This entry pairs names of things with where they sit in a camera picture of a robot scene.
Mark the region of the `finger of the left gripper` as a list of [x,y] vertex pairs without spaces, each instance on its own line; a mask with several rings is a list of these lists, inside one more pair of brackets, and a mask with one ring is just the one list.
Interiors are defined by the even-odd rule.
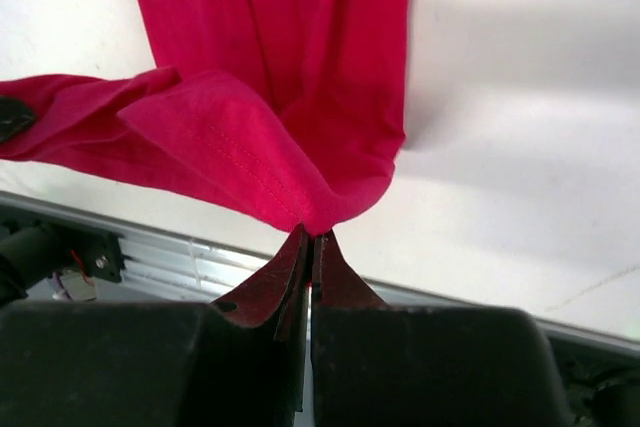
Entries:
[[0,142],[5,143],[28,130],[36,122],[35,112],[23,101],[0,98]]

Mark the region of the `red t shirt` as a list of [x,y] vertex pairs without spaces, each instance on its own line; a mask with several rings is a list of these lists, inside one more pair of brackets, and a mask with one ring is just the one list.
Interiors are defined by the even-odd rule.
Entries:
[[404,139],[409,0],[137,0],[156,66],[5,81],[36,122],[1,156],[331,230]]

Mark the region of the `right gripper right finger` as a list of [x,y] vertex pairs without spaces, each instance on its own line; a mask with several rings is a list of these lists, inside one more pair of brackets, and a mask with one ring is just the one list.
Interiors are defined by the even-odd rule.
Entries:
[[546,336],[499,307],[394,307],[314,242],[311,362],[319,426],[567,426]]

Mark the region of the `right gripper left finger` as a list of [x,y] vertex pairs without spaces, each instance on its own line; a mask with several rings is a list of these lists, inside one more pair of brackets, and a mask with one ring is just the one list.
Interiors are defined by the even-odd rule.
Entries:
[[310,245],[295,228],[210,302],[1,304],[5,426],[290,426]]

